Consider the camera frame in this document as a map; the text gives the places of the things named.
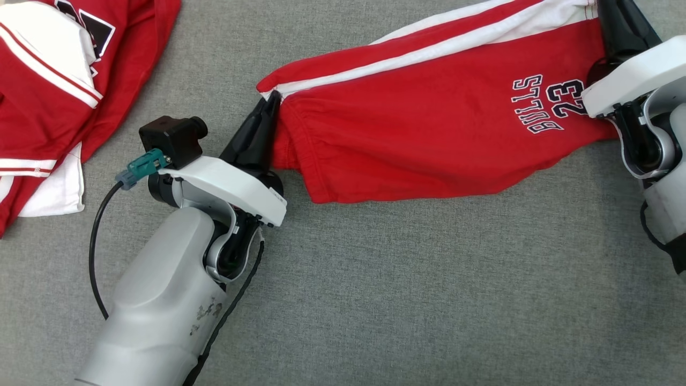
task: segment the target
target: red jersey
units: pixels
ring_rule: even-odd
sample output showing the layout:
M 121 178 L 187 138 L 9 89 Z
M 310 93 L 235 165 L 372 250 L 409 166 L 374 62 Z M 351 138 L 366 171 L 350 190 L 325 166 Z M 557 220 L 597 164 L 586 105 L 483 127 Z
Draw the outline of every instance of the red jersey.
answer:
M 604 55 L 593 0 L 493 0 L 372 45 L 291 63 L 274 162 L 317 203 L 493 194 L 601 139 L 584 79 Z
M 0 73 L 0 236 L 70 152 L 86 161 L 119 127 L 179 7 L 180 0 L 0 7 L 0 58 L 11 66 Z

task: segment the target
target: white cloth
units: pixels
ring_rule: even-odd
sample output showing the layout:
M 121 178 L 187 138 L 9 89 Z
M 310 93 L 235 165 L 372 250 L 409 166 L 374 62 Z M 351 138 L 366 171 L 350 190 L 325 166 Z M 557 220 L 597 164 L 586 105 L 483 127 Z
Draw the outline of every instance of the white cloth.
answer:
M 24 205 L 19 217 L 57 216 L 81 212 L 84 209 L 83 193 L 84 176 L 79 143 L 69 152 L 62 165 L 41 183 Z

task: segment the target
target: gray table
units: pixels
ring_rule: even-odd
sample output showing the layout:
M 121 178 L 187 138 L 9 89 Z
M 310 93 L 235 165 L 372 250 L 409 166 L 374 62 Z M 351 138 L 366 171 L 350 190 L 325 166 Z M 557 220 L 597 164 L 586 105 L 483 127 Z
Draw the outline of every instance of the gray table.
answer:
M 21 219 L 0 241 L 0 385 L 68 385 L 103 324 L 91 222 L 137 129 L 198 115 L 217 155 L 290 61 L 366 44 L 475 0 L 187 1 L 126 123 L 84 167 L 86 210 Z M 639 2 L 663 38 L 680 0 Z M 619 143 L 583 148 L 495 196 L 289 211 L 197 385 L 684 385 L 686 284 L 643 234 Z M 107 305 L 171 208 L 118 194 L 98 246 Z M 232 288 L 231 295 L 237 286 Z

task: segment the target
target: white stripe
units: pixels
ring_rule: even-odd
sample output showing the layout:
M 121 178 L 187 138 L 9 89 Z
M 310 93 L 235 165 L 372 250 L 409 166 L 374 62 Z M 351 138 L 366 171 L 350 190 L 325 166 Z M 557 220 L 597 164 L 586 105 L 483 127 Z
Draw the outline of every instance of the white stripe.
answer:
M 13 176 L 28 176 L 28 177 L 48 177 L 50 173 L 48 172 L 39 172 L 37 170 L 34 170 L 32 172 L 26 171 L 26 172 L 4 172 L 0 170 L 0 177 L 6 176 L 6 177 L 13 177 Z
M 16 159 L 0 158 L 0 169 L 41 169 L 52 170 L 57 163 L 54 159 Z
M 450 21 L 463 19 L 463 18 L 469 17 L 469 16 L 474 16 L 476 14 L 480 14 L 480 13 L 485 12 L 487 10 L 491 10 L 491 9 L 493 9 L 499 5 L 512 3 L 513 1 L 514 0 L 490 0 L 490 1 L 485 1 L 483 3 L 470 5 L 469 7 L 463 7 L 463 8 L 459 8 L 457 10 L 448 11 L 448 12 L 445 12 L 442 14 L 435 14 L 433 16 L 427 17 L 426 19 L 422 19 L 420 21 L 417 21 L 416 23 L 406 25 L 405 27 L 402 27 L 399 30 L 393 31 L 390 34 L 384 36 L 383 38 L 380 38 L 376 41 L 373 41 L 371 43 L 371 45 L 383 43 L 385 41 L 389 41 L 391 39 L 399 38 L 401 36 L 407 36 L 409 34 L 413 34 L 417 31 L 425 30 L 425 29 L 427 29 L 429 27 L 433 27 L 435 25 L 448 23 Z
M 23 38 L 21 37 L 20 34 L 17 34 L 15 31 L 12 31 L 13 35 L 21 41 L 21 43 L 28 49 L 31 48 L 31 44 L 24 41 Z M 58 76 L 56 73 L 54 73 L 51 69 L 47 68 L 46 66 L 42 65 L 40 62 L 38 62 L 36 59 L 34 59 L 28 52 L 26 52 L 19 44 L 14 41 L 14 39 L 5 31 L 3 28 L 0 28 L 0 38 L 2 38 L 5 41 L 5 44 L 10 48 L 10 51 L 19 59 L 21 60 L 25 65 L 27 65 L 31 70 L 36 72 L 38 75 L 42 76 L 44 79 L 49 81 L 50 83 L 54 84 L 55 86 L 59 87 L 63 91 L 73 95 L 74 97 L 78 98 L 81 100 L 83 103 L 89 105 L 92 109 L 94 109 L 97 104 L 98 100 L 90 96 L 88 93 L 85 91 L 79 89 L 78 87 L 74 86 L 73 84 L 67 82 L 65 79 L 62 79 L 60 76 Z M 90 87 L 87 84 L 84 84 L 81 80 L 74 78 L 73 76 L 70 76 L 69 74 L 62 74 L 66 78 L 70 79 L 74 83 L 80 85 L 84 89 L 90 91 L 93 93 L 93 95 L 96 95 L 98 99 L 102 99 L 102 95 L 98 93 L 94 88 Z
M 443 56 L 479 47 L 480 45 L 513 41 L 555 30 L 565 25 L 584 21 L 587 17 L 590 17 L 591 12 L 586 10 L 588 4 L 589 0 L 546 0 L 498 23 L 455 36 L 435 45 L 334 75 L 279 84 L 276 86 L 276 90 L 281 93 L 283 101 L 286 97 L 298 91 L 423 63 L 428 60 L 442 58 Z M 264 98 L 268 98 L 271 92 L 272 90 L 269 90 L 260 94 Z
M 7 195 L 10 193 L 13 182 L 14 176 L 0 177 L 0 203 L 2 203 L 5 197 L 7 197 Z

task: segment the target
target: teal connector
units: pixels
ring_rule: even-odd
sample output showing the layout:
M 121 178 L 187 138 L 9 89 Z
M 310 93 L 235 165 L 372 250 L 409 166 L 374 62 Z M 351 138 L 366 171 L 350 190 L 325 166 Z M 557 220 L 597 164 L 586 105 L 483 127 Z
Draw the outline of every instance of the teal connector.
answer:
M 122 182 L 123 186 L 121 189 L 129 190 L 141 179 L 157 173 L 157 170 L 166 167 L 170 163 L 171 159 L 165 156 L 162 150 L 152 149 L 129 163 L 126 170 L 117 174 L 115 179 Z

